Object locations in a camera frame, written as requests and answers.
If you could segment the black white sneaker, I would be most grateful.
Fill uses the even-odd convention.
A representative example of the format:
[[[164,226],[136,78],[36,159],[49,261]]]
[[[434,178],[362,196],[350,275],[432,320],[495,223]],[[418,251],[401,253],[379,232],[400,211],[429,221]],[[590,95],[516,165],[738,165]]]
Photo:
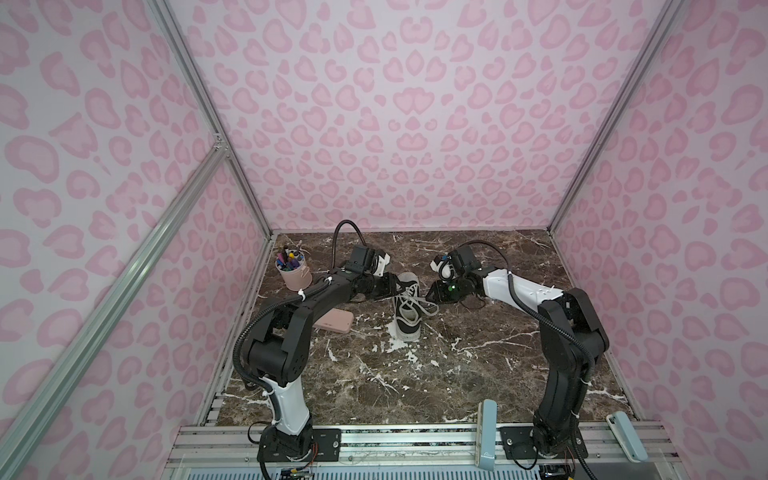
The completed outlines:
[[[398,294],[393,299],[396,336],[403,342],[420,338],[423,320],[439,312],[436,303],[420,294],[420,282],[413,272],[398,275]]]

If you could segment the white shoelace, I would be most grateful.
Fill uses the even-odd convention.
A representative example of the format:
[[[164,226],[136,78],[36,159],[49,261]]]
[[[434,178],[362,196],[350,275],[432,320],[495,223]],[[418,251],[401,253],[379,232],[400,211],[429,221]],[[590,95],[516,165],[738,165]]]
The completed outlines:
[[[420,295],[417,282],[410,282],[399,295],[394,297],[394,310],[397,319],[416,322],[423,317],[437,315],[439,306]]]

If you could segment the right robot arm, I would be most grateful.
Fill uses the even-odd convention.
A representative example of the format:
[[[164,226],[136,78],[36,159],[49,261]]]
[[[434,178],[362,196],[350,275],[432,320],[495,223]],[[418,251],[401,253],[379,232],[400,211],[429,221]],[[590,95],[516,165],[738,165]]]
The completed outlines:
[[[438,279],[430,287],[428,301],[459,303],[477,295],[513,306],[537,320],[548,374],[530,436],[541,456],[562,451],[575,436],[596,363],[609,347],[587,293],[545,287],[502,268],[456,270],[445,262],[431,267]]]

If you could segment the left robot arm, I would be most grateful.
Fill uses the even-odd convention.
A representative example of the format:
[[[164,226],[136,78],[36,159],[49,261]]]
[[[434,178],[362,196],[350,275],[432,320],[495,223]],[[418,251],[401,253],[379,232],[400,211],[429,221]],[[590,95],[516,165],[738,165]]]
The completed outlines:
[[[268,395],[272,442],[300,453],[309,449],[312,417],[301,375],[309,361],[316,321],[359,295],[381,300],[405,289],[406,283],[390,272],[376,276],[336,269],[291,297],[266,303],[246,325],[235,341],[232,365],[246,389],[261,389]]]

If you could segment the pink rectangular case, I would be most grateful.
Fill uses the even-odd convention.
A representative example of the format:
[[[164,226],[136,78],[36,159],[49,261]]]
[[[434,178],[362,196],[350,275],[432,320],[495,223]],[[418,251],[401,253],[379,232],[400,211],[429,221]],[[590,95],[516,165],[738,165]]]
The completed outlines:
[[[346,334],[351,331],[355,315],[351,311],[334,308],[314,323],[316,330]]]

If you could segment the pink pen cup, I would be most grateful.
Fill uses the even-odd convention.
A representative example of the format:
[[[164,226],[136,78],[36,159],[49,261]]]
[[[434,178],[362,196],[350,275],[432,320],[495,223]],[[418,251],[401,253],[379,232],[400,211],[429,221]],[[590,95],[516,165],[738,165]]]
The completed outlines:
[[[312,273],[307,264],[305,255],[304,263],[299,269],[291,272],[281,272],[278,270],[278,272],[282,277],[286,287],[291,291],[298,292],[299,290],[305,289],[312,284]]]

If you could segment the pens in cup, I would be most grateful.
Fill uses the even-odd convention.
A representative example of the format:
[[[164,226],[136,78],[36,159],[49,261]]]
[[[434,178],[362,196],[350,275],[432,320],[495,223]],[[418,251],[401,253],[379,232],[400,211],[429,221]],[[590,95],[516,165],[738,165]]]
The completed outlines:
[[[281,272],[291,272],[299,269],[304,263],[304,255],[300,250],[290,249],[287,246],[278,250],[275,265]]]

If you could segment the light blue clamp centre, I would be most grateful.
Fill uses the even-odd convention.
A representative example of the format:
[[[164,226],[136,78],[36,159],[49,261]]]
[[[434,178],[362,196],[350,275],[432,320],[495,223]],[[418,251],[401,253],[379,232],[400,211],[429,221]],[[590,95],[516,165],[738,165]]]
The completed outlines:
[[[474,461],[478,469],[493,471],[496,460],[496,431],[498,406],[485,399],[478,405]]]

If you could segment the light blue clamp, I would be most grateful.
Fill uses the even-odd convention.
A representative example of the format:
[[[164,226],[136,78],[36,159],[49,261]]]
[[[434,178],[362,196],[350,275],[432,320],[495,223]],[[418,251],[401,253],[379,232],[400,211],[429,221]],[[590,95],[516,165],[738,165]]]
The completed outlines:
[[[474,461],[478,469],[493,471],[496,460],[496,431],[498,406],[485,399],[478,405]]]
[[[644,463],[649,460],[648,452],[625,412],[616,411],[607,415],[606,422],[628,461]]]

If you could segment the light blue clamp right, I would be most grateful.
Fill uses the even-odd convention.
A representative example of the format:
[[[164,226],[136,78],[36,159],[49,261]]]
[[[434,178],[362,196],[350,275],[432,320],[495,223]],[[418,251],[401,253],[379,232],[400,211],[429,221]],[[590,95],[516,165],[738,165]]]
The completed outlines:
[[[616,411],[607,415],[606,422],[628,461],[644,463],[649,460],[648,452],[625,412]]]

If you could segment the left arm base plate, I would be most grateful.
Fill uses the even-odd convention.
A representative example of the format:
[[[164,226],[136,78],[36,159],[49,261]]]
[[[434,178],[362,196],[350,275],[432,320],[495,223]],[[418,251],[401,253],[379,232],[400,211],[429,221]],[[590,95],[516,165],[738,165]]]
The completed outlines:
[[[298,435],[289,435],[275,426],[266,428],[259,438],[257,459],[264,463],[337,462],[342,430],[305,427]]]

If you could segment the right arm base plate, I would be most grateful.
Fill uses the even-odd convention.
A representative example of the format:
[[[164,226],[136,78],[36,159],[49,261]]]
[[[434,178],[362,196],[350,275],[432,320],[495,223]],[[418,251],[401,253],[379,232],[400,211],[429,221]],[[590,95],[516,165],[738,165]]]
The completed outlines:
[[[584,459],[589,457],[586,441],[580,432],[576,434],[576,442],[573,442],[568,437],[564,444],[552,447],[547,453],[541,455],[534,446],[532,431],[533,427],[531,425],[503,426],[498,428],[501,446],[507,460],[517,460],[522,463],[523,461],[533,460],[577,460],[579,455]]]

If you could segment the aluminium rail base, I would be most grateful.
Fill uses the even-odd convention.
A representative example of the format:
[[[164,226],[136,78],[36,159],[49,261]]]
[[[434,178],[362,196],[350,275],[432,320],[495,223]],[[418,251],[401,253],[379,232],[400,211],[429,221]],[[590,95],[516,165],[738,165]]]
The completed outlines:
[[[493,470],[475,464],[474,424],[346,425],[329,460],[317,458],[308,479],[545,479],[558,478],[562,459],[506,457],[511,447],[504,425],[494,443]],[[587,463],[601,479],[685,479],[682,458],[664,427],[639,421],[635,432],[648,454],[628,459],[607,422],[584,422],[581,444]],[[164,479],[259,479],[259,427],[185,427],[178,434]]]

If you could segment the diagonal aluminium frame bar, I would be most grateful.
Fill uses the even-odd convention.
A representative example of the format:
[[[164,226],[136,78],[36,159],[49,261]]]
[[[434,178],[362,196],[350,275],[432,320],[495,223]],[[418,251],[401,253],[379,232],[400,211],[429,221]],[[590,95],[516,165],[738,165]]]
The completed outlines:
[[[27,464],[228,156],[229,149],[220,144],[211,148],[121,274],[101,297],[84,326],[43,378],[2,439],[3,478],[16,478]]]

